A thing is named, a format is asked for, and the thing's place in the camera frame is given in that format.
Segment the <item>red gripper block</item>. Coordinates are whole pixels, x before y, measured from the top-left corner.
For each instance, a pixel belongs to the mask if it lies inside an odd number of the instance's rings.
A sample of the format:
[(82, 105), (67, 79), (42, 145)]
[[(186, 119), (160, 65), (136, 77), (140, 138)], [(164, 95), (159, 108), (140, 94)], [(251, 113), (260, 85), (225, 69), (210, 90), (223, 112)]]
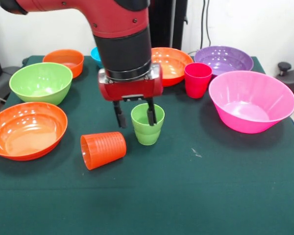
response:
[(121, 110), (120, 100), (134, 98), (146, 99), (147, 117), (150, 126), (157, 123), (153, 97), (163, 92), (163, 73), (159, 63), (152, 63), (150, 70), (137, 80), (113, 81), (105, 74), (105, 69), (98, 72), (98, 87), (107, 101), (113, 101), (114, 111), (120, 128), (126, 128), (126, 119)]

